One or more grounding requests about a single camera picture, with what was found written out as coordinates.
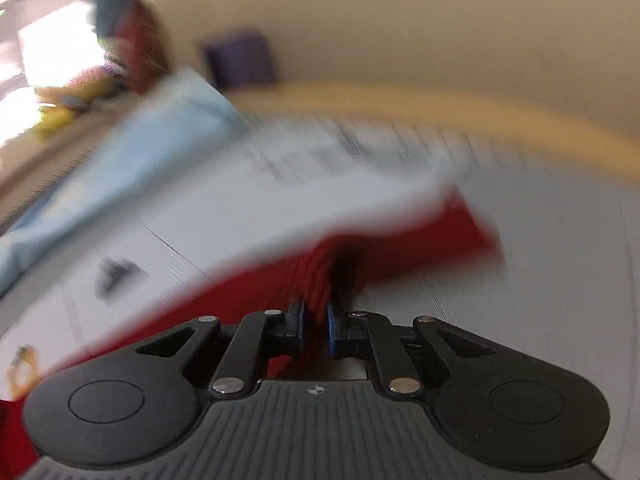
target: crosshair logo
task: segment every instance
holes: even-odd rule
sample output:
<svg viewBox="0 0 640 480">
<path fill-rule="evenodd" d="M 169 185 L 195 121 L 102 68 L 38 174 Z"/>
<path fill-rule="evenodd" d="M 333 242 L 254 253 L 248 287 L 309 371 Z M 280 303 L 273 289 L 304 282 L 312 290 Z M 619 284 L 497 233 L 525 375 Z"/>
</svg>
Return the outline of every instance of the crosshair logo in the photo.
<svg viewBox="0 0 640 480">
<path fill-rule="evenodd" d="M 326 388 L 324 388 L 323 386 L 320 386 L 320 384 L 314 384 L 311 388 L 307 390 L 307 393 L 315 397 L 319 397 L 322 394 L 326 393 Z"/>
</svg>

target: dark purple object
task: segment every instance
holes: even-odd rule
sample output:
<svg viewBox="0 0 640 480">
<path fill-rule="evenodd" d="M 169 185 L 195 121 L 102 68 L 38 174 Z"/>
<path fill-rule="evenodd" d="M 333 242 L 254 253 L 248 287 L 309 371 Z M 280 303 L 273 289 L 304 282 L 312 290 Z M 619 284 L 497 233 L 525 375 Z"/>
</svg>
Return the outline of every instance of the dark purple object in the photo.
<svg viewBox="0 0 640 480">
<path fill-rule="evenodd" d="M 216 88 L 278 82 L 266 38 L 257 30 L 244 29 L 203 44 Z"/>
</svg>

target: metal pin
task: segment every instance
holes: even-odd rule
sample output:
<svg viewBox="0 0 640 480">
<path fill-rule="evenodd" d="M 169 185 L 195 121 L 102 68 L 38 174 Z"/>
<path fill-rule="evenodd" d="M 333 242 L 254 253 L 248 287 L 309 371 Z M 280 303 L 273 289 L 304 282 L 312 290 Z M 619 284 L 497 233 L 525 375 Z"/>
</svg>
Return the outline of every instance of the metal pin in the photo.
<svg viewBox="0 0 640 480">
<path fill-rule="evenodd" d="M 420 390 L 420 383 L 411 377 L 398 377 L 389 383 L 389 389 L 396 394 L 414 394 Z"/>
<path fill-rule="evenodd" d="M 219 394 L 236 394 L 244 388 L 244 383 L 237 377 L 222 377 L 216 380 L 211 387 Z"/>
</svg>

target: beige wall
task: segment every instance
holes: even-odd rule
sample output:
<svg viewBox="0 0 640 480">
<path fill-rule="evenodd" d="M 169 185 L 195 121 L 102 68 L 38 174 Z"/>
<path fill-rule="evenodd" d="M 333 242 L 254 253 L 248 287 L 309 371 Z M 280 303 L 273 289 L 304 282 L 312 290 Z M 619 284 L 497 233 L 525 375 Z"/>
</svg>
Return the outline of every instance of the beige wall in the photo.
<svg viewBox="0 0 640 480">
<path fill-rule="evenodd" d="M 178 59 L 257 25 L 285 80 L 401 82 L 534 100 L 640 131 L 640 0 L 152 0 Z"/>
</svg>

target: folded red cloth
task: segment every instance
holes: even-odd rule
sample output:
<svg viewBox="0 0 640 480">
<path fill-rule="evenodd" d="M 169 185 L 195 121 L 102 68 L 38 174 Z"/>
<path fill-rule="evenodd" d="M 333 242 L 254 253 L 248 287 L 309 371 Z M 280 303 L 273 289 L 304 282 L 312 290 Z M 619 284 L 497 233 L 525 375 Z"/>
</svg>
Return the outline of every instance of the folded red cloth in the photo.
<svg viewBox="0 0 640 480">
<path fill-rule="evenodd" d="M 312 250 L 242 272 L 200 291 L 144 326 L 101 348 L 105 354 L 142 338 L 167 330 L 195 317 L 218 316 L 223 324 L 238 323 L 246 314 L 267 308 L 286 309 L 293 294 L 301 292 L 315 328 L 311 351 L 325 333 L 326 305 L 332 286 L 345 282 L 360 290 L 364 285 L 388 280 L 424 266 L 449 263 L 491 252 L 496 240 L 474 222 L 463 200 L 452 195 L 441 210 L 393 235 L 334 235 Z M 271 377 L 291 369 L 291 358 L 272 360 Z M 3 402 L 0 418 L 0 478 L 13 479 L 36 460 L 22 427 L 22 400 Z"/>
</svg>

